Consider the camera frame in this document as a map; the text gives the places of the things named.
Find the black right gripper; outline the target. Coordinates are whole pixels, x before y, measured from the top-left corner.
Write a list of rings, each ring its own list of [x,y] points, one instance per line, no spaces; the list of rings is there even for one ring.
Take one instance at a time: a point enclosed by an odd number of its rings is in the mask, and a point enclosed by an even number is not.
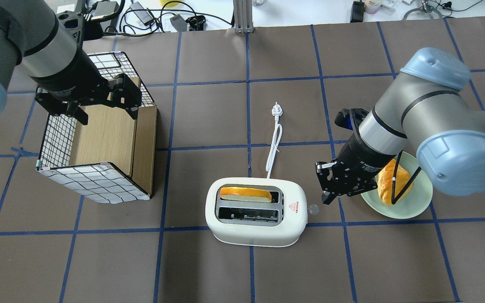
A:
[[[343,194],[352,197],[375,190],[376,176],[393,157],[373,150],[357,135],[352,135],[335,161],[315,163],[323,192],[322,203],[330,205]]]

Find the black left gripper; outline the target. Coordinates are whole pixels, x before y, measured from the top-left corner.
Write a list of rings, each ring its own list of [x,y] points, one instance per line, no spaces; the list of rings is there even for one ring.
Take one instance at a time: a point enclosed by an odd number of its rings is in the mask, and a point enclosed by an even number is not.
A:
[[[121,73],[107,80],[86,53],[76,53],[63,70],[48,77],[35,77],[35,81],[38,84],[35,101],[49,115],[71,117],[83,126],[88,125],[88,114],[81,109],[83,106],[123,109],[133,120],[137,119],[142,106],[140,77]]]

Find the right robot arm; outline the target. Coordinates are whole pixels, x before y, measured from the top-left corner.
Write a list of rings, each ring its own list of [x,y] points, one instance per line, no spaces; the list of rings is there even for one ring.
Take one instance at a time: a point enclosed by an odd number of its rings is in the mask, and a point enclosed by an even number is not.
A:
[[[439,192],[485,192],[485,111],[471,109],[459,94],[469,80],[458,58],[422,48],[371,111],[338,112],[335,124],[353,133],[335,159],[315,164],[322,202],[377,188],[375,177],[406,144]]]

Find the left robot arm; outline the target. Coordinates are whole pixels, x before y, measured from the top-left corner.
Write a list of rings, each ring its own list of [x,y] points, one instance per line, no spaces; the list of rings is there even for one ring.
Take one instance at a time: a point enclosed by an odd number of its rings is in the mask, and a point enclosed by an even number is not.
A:
[[[38,85],[35,101],[49,115],[85,126],[83,107],[105,105],[137,119],[139,86],[123,73],[106,80],[82,49],[84,41],[103,36],[101,23],[117,17],[124,3],[108,15],[93,16],[83,8],[56,13],[43,0],[0,0],[0,115],[12,73],[22,65]]]

